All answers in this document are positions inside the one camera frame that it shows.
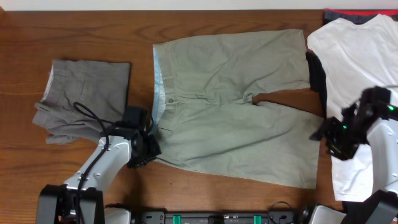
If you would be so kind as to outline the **olive green shorts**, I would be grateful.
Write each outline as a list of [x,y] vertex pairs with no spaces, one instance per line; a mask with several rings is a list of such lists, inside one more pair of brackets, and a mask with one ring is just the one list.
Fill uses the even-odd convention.
[[155,44],[152,116],[158,161],[227,177],[313,189],[322,119],[263,102],[260,93],[308,88],[299,29],[199,35]]

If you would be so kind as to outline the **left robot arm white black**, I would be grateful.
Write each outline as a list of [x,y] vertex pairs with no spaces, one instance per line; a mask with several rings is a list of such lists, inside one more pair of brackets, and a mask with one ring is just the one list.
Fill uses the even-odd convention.
[[119,170],[138,168],[160,155],[154,135],[137,128],[109,127],[83,166],[62,185],[46,185],[39,195],[37,223],[135,223],[131,209],[104,205]]

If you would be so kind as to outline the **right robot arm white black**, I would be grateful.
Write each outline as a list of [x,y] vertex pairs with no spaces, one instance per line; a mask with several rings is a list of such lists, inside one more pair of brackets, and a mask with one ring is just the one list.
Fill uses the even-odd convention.
[[362,144],[372,150],[373,192],[346,213],[317,205],[309,223],[392,223],[397,217],[397,107],[391,91],[375,86],[363,90],[359,101],[342,110],[343,120],[324,120],[310,139],[325,139],[328,153],[352,159]]

